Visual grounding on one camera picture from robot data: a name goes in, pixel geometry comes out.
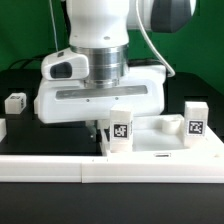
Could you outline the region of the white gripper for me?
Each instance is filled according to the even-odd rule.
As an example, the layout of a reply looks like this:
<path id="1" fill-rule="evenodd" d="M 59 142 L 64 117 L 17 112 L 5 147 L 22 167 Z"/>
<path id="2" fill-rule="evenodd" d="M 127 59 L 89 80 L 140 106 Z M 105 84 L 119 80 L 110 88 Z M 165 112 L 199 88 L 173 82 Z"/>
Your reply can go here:
<path id="1" fill-rule="evenodd" d="M 35 112 L 47 124 L 86 121 L 90 137 L 97 139 L 96 120 L 108 119 L 114 105 L 131 105 L 137 117 L 159 115 L 164 110 L 165 79 L 166 69 L 162 65 L 131 67 L 111 88 L 86 88 L 78 80 L 42 79 Z"/>

